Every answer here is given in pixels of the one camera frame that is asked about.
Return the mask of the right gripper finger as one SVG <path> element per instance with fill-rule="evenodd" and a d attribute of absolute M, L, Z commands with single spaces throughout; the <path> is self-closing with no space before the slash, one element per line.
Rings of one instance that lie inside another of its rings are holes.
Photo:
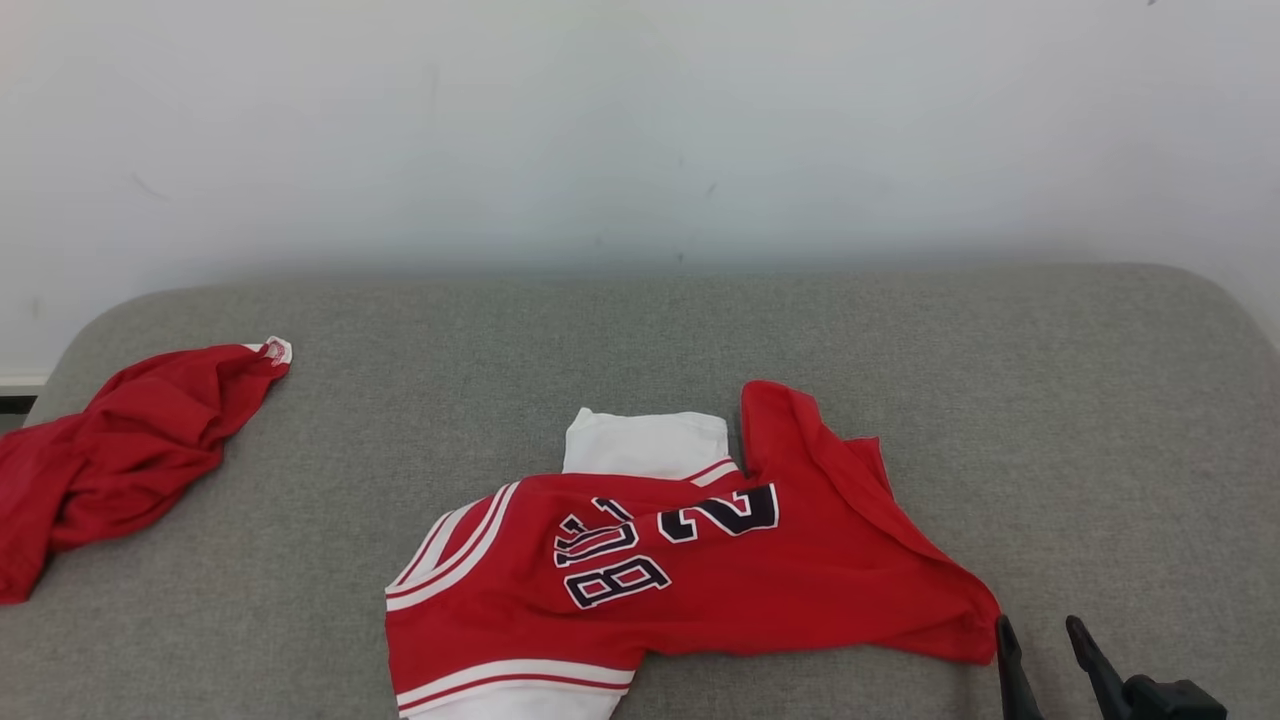
<path fill-rule="evenodd" d="M 1097 646 L 1083 620 L 1068 615 L 1065 629 L 1076 664 L 1089 679 L 1101 717 L 1103 720 L 1129 720 L 1132 706 L 1124 694 L 1124 680 Z"/>
<path fill-rule="evenodd" d="M 1023 666 L 1023 652 L 1007 615 L 1000 615 L 995 635 L 1002 720 L 1046 720 Z"/>

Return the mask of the red basketball jersey number 23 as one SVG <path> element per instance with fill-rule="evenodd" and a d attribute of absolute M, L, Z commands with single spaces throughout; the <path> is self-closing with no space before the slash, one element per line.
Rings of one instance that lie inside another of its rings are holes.
<path fill-rule="evenodd" d="M 874 438 L 754 380 L 748 462 L 526 477 L 385 589 L 399 720 L 611 720 L 646 656 L 873 644 L 989 664 L 998 603 L 897 506 Z"/>

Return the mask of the red basketball shorts white waistband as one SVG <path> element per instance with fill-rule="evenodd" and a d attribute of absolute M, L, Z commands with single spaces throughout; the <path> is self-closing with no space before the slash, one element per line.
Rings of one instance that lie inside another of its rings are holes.
<path fill-rule="evenodd" d="M 26 602 L 50 557 L 151 527 L 291 369 L 292 345 L 215 345 L 136 363 L 87 406 L 0 437 L 0 605 Z"/>

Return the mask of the grey fabric sofa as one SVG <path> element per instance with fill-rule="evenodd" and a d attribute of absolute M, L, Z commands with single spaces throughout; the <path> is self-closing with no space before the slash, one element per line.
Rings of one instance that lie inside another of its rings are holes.
<path fill-rule="evenodd" d="M 561 465 L 582 406 L 878 436 L 899 502 L 1011 616 L 1039 706 L 1117 669 L 1280 720 L 1280 352 L 1156 265 L 609 281 L 259 281 L 92 320 L 33 423 L 178 348 L 293 343 L 220 470 L 0 607 L 0 720 L 394 720 L 384 585 L 444 511 Z"/>

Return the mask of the white and black baseboard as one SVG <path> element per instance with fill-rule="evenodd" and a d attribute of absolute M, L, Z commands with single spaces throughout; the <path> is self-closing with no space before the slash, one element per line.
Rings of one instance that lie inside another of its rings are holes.
<path fill-rule="evenodd" d="M 47 380 L 47 375 L 0 375 L 0 416 L 28 415 Z"/>

